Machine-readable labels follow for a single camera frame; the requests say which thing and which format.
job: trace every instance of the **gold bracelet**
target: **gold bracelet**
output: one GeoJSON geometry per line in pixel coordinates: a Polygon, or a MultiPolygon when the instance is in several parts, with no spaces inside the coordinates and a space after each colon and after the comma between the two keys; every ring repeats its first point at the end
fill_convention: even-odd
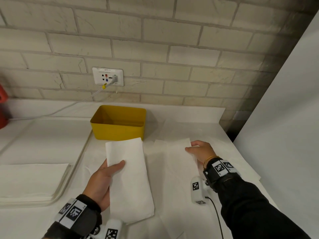
{"type": "Polygon", "coordinates": [[[210,156],[210,157],[208,157],[205,161],[204,161],[204,163],[203,163],[203,169],[205,169],[205,163],[206,163],[206,161],[207,160],[209,160],[210,158],[220,158],[219,156],[210,156]]]}

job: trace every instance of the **yellow bin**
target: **yellow bin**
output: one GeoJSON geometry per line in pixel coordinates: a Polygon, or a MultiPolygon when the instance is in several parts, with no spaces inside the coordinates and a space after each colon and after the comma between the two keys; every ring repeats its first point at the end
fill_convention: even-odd
{"type": "Polygon", "coordinates": [[[91,119],[96,139],[122,141],[144,138],[146,110],[142,108],[102,105],[91,119]]]}

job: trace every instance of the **red object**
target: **red object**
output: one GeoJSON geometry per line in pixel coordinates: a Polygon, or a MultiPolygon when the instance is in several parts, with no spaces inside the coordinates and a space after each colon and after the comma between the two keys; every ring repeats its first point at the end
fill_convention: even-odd
{"type": "MultiPolygon", "coordinates": [[[[8,100],[8,94],[3,89],[2,85],[0,85],[0,103],[4,103],[8,100]]],[[[0,129],[4,128],[8,124],[8,120],[0,110],[0,129]]]]}

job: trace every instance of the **cable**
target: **cable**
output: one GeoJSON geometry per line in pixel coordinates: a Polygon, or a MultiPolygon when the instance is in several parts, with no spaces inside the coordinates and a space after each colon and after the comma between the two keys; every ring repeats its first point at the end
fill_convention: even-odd
{"type": "Polygon", "coordinates": [[[74,103],[72,103],[72,104],[70,104],[70,105],[67,105],[67,106],[65,106],[65,107],[63,107],[63,108],[61,108],[61,109],[59,109],[59,110],[57,110],[57,111],[55,111],[55,112],[50,113],[50,114],[46,114],[46,115],[42,115],[42,116],[36,116],[36,117],[12,118],[12,119],[10,119],[10,120],[31,120],[31,119],[41,118],[41,117],[49,117],[49,116],[52,116],[52,115],[54,115],[54,114],[56,114],[56,113],[58,113],[58,112],[60,112],[60,111],[62,111],[62,110],[64,110],[64,109],[66,109],[66,108],[69,108],[69,107],[71,107],[71,106],[73,106],[73,105],[75,105],[75,104],[78,104],[78,103],[80,103],[80,102],[84,102],[84,101],[90,99],[91,97],[95,96],[97,93],[99,93],[99,92],[101,92],[102,90],[104,90],[106,87],[108,87],[108,86],[110,86],[110,85],[113,85],[113,84],[116,83],[116,82],[117,82],[117,76],[116,76],[116,79],[112,79],[112,81],[111,81],[109,84],[106,85],[106,83],[105,83],[100,90],[98,90],[97,92],[95,92],[95,93],[94,93],[93,95],[91,95],[90,97],[88,97],[88,98],[86,98],[86,99],[84,99],[84,100],[81,100],[81,101],[76,101],[76,102],[74,102],[74,103]]]}
{"type": "Polygon", "coordinates": [[[209,197],[207,197],[207,196],[205,196],[205,198],[206,198],[206,199],[209,199],[209,200],[213,203],[213,206],[214,206],[214,208],[215,208],[215,211],[216,211],[216,214],[217,214],[217,218],[218,218],[218,223],[219,223],[219,227],[220,227],[221,238],[224,239],[223,231],[222,231],[222,229],[221,229],[221,224],[220,224],[220,220],[219,220],[219,216],[218,216],[218,212],[217,212],[216,206],[215,206],[215,204],[214,204],[214,202],[213,202],[213,200],[212,200],[211,198],[209,198],[209,197]]]}

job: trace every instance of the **black cable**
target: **black cable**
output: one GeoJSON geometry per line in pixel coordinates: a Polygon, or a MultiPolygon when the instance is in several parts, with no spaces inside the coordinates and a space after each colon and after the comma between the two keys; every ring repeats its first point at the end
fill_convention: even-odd
{"type": "Polygon", "coordinates": [[[207,196],[205,196],[205,198],[206,198],[206,199],[209,199],[209,200],[213,203],[213,206],[214,206],[214,208],[215,208],[215,211],[216,211],[216,214],[217,214],[217,218],[218,218],[218,223],[219,223],[219,227],[220,227],[221,238],[224,239],[223,231],[222,231],[222,229],[221,229],[221,224],[220,224],[220,220],[219,220],[219,216],[218,216],[218,212],[217,212],[216,206],[215,206],[215,204],[214,204],[214,202],[213,202],[213,200],[212,200],[211,198],[209,198],[209,197],[207,197],[207,196]]]}

